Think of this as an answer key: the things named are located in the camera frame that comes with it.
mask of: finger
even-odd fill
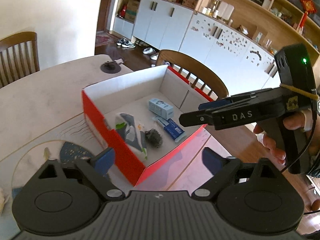
[[[270,138],[268,135],[264,135],[262,139],[262,144],[264,147],[273,150],[276,149],[276,141]]]
[[[263,129],[259,125],[256,124],[256,126],[253,129],[253,133],[258,134],[258,133],[262,133],[262,132],[263,132]]]
[[[284,127],[288,130],[296,130],[303,128],[305,122],[305,116],[301,112],[296,112],[292,116],[289,116],[283,120]]]
[[[278,160],[278,163],[279,163],[280,165],[284,166],[284,165],[285,165],[285,160]]]
[[[275,148],[270,150],[271,155],[277,160],[284,161],[285,160],[285,151],[279,148]]]

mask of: glass jar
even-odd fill
[[[219,6],[221,0],[210,0],[208,3],[207,8],[211,9],[211,11],[213,12],[214,10],[217,9],[217,7]]]

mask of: dark fuzzy object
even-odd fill
[[[151,129],[144,133],[146,135],[146,140],[155,148],[158,148],[162,145],[163,140],[161,135],[156,129]]]

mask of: shoe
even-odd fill
[[[121,46],[122,46],[123,48],[131,48],[131,49],[133,49],[133,48],[136,47],[136,45],[133,44],[133,43],[131,43],[131,41],[125,41],[124,43],[122,43]]]
[[[158,56],[159,56],[159,52],[157,52],[156,54],[151,55],[150,59],[158,60]]]
[[[143,54],[147,54],[147,55],[150,55],[150,54],[154,54],[156,51],[153,49],[153,48],[146,48],[142,51]]]
[[[125,41],[126,41],[125,38],[119,39],[119,40],[117,41],[117,45],[118,45],[118,46],[121,46],[122,44],[124,44]]]
[[[149,44],[145,43],[144,41],[139,41],[139,44],[138,44],[140,47],[148,47]]]

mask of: wooden floor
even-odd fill
[[[118,47],[115,43],[103,45],[95,48],[95,55],[107,54],[110,50],[116,50],[124,59],[124,64],[133,71],[155,64],[149,55],[142,53],[143,48],[139,46],[127,49]],[[213,126],[207,126],[206,129],[231,155],[243,162],[256,163],[261,157],[272,159],[269,152],[257,141],[256,136],[245,126],[221,131],[215,131]],[[311,204],[314,200],[320,199],[320,196],[314,194],[310,181],[304,175],[292,175],[288,171],[284,175],[303,198],[305,212],[311,211]],[[300,234],[310,234],[316,230],[320,230],[320,213],[303,216],[297,231]]]
[[[124,60],[124,65],[128,68],[132,69],[133,71],[141,70],[145,68],[149,68],[151,64],[155,64],[155,60],[150,59],[150,55],[145,55],[142,53],[142,47],[136,46],[134,49],[130,48],[122,48],[117,46],[116,43],[102,45],[95,48],[94,54],[107,54],[111,50],[116,49],[116,51],[120,54],[122,59]]]

